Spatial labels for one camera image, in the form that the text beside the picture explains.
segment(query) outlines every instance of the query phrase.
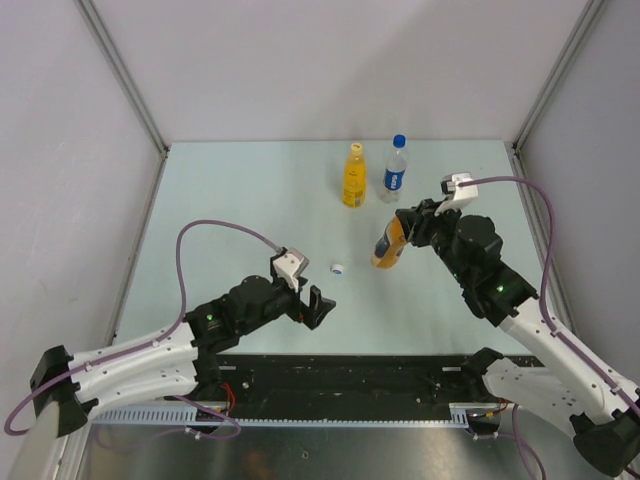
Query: white clamp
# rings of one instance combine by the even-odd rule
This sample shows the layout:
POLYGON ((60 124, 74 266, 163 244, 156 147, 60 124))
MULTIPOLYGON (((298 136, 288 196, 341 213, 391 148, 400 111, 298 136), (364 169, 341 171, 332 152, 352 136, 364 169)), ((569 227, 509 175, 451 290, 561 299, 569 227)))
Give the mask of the white clamp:
POLYGON ((283 278, 289 288, 296 293, 300 290, 298 277, 307 268, 307 265, 309 265, 309 259, 295 248, 287 250, 284 255, 273 261, 276 275, 283 278))
POLYGON ((445 194, 444 200, 436 210, 436 215, 440 215, 447 210, 462 210, 464 207, 478 198, 478 187, 476 185, 461 187, 460 184, 470 182, 470 173, 454 173, 442 179, 442 193, 445 194))

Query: light blue table surface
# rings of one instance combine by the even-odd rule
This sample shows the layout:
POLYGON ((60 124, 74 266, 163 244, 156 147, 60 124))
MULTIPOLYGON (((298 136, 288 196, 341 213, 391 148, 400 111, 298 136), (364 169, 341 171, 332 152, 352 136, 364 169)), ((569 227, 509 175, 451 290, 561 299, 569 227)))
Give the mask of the light blue table surface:
MULTIPOLYGON (((117 341, 173 322, 180 295, 175 242, 196 219, 219 219, 258 230, 311 261, 310 284, 337 301, 315 331, 281 318, 244 337, 233 353, 469 354, 482 347, 526 349, 467 309, 461 290, 430 248, 406 248, 391 270, 373 268, 375 242, 396 208, 441 199, 440 179, 469 171, 474 178, 511 175, 499 141, 411 141, 400 201, 377 195, 390 142, 364 142, 368 194, 361 208, 341 202, 350 142, 177 143, 163 173, 117 341), (330 272, 333 263, 344 275, 330 272)), ((503 259, 534 285, 541 268, 514 184, 481 186, 465 213, 490 216, 503 237, 503 259)), ((269 277, 272 251, 241 232, 212 226, 183 242, 188 309, 226 293, 248 275, 269 277)), ((304 292, 305 301, 308 290, 304 292)))

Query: red wire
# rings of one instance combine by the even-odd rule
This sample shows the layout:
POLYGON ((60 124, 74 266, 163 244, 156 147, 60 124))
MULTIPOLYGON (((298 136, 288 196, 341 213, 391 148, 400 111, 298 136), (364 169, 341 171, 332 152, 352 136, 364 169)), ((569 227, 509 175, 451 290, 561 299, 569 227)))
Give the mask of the red wire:
POLYGON ((226 388, 224 389, 225 392, 227 392, 227 413, 229 413, 229 408, 231 408, 231 392, 229 392, 229 390, 227 390, 226 388))
POLYGON ((228 383, 223 383, 222 388, 224 388, 227 391, 227 395, 231 395, 231 406, 229 407, 229 410, 227 412, 227 413, 231 413, 231 411, 236 406, 236 396, 233 394, 233 390, 231 390, 231 385, 229 385, 228 383))

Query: yellow bottle label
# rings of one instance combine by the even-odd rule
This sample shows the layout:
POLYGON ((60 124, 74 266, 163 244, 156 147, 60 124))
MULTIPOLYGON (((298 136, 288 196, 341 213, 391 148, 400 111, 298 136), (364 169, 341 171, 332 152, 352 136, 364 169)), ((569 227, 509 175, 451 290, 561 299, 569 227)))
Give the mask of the yellow bottle label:
POLYGON ((347 189, 342 192, 342 201, 350 207, 359 207, 364 203, 364 189, 347 189))
POLYGON ((393 267, 398 263, 406 244, 407 240, 400 220, 398 217, 393 217, 385 228, 382 238, 376 243, 371 256, 372 265, 382 269, 393 267))

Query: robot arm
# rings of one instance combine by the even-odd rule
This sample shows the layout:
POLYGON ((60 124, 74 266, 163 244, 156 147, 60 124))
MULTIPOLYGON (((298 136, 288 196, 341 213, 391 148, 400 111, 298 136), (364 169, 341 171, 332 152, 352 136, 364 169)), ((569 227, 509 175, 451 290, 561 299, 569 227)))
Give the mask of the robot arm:
MULTIPOLYGON (((615 372, 559 321, 550 328, 538 294, 500 258, 502 239, 487 217, 462 216, 461 209, 478 196, 463 186, 469 174, 442 182, 445 199, 423 200, 398 210, 407 241, 431 246, 462 288, 478 318, 489 320, 535 355, 547 369, 519 368, 490 349, 468 361, 489 393, 522 405, 572 437, 582 456, 601 472, 616 476, 640 452, 640 418, 622 398, 640 403, 638 386, 615 372), (588 365, 608 372, 616 386, 588 365)), ((552 320, 557 320, 549 312, 552 320)))
POLYGON ((31 390, 76 367, 85 366, 34 399, 36 415, 52 401, 60 406, 58 436, 81 428, 106 410, 152 398, 187 395, 217 384, 216 354, 236 346, 240 337, 287 315, 314 329, 335 302, 310 288, 309 305, 300 300, 307 280, 300 275, 308 260, 297 250, 283 250, 271 258, 271 281, 245 278, 229 293, 187 313, 179 326, 161 341, 170 326, 142 338, 91 352, 69 355, 63 346, 47 350, 32 378, 31 390), (148 348, 92 366, 95 360, 136 345, 148 348))

